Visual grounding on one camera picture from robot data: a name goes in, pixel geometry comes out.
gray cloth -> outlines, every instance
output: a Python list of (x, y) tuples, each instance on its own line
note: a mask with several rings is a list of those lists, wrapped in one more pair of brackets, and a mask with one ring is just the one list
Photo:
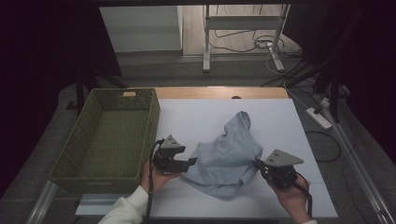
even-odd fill
[(262, 147), (249, 132), (250, 117), (238, 112), (224, 126), (225, 134), (214, 142), (199, 143), (191, 158), (195, 165), (182, 177), (191, 186), (216, 197), (233, 197), (257, 169), (251, 161), (262, 156)]

white wall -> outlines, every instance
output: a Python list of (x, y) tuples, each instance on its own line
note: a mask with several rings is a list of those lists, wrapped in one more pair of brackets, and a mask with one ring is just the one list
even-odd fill
[(181, 49), (181, 7), (101, 7), (116, 52)]

plastic basket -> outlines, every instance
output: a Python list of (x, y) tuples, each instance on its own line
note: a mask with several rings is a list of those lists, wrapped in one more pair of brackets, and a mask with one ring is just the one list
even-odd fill
[(131, 193), (155, 143), (154, 89), (92, 90), (50, 180), (71, 193)]

silver metal bar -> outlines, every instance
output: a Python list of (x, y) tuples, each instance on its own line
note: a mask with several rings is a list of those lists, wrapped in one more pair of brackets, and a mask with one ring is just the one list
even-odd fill
[(206, 15), (205, 15), (205, 48), (204, 48), (204, 72), (209, 72), (209, 71), (210, 71), (209, 29), (210, 29), (209, 5), (206, 5)]
[(369, 202), (374, 208), (379, 221), (383, 224), (395, 224), (395, 219), (390, 213), (387, 203), (384, 201), (384, 198), (382, 197), (372, 178), (367, 174), (364, 166), (361, 163), (361, 160), (359, 159), (359, 156), (356, 154), (355, 150), (353, 150), (352, 144), (347, 139), (347, 135), (345, 134), (343, 128), (339, 123), (334, 121), (328, 108), (323, 109), (323, 111), (326, 119), (332, 124), (333, 131), (337, 134), (349, 164), (358, 178), (361, 188), (365, 192)]
[(211, 16), (210, 30), (275, 30), (278, 16)]
[(43, 190), (41, 190), (40, 196), (38, 197), (35, 203), (35, 207), (33, 208), (30, 216), (28, 217), (26, 224), (40, 224), (43, 222), (44, 217), (49, 210), (53, 196), (55, 195), (56, 189), (58, 189), (57, 185), (50, 181), (47, 181)]
[(282, 34), (282, 29), (283, 29), (283, 25), (285, 24), (286, 14), (288, 13), (289, 6), (290, 6), (289, 4), (283, 6), (282, 11), (280, 12), (280, 15), (278, 17), (277, 27), (274, 34), (274, 40), (271, 44), (267, 44), (268, 49), (271, 52), (271, 56), (274, 60), (276, 70), (278, 72), (285, 71), (285, 67), (283, 67), (282, 62), (279, 59), (279, 54), (277, 52), (277, 42), (279, 41), (279, 37)]

human hand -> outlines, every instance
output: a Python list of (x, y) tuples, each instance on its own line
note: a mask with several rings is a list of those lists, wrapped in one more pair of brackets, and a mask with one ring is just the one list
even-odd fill
[[(168, 180), (181, 176), (181, 173), (164, 174), (163, 172), (159, 171), (154, 165), (152, 166), (153, 191), (161, 189)], [(147, 161), (143, 166), (142, 181), (140, 182), (140, 186), (147, 193), (149, 193), (149, 161)]]
[[(306, 180), (305, 182), (302, 176), (297, 175), (295, 182), (304, 189), (309, 189), (309, 181)], [(305, 210), (306, 196), (301, 191), (295, 187), (277, 189), (273, 183), (267, 183), (274, 190), (279, 203), (295, 223), (304, 223), (312, 220), (312, 217)]]

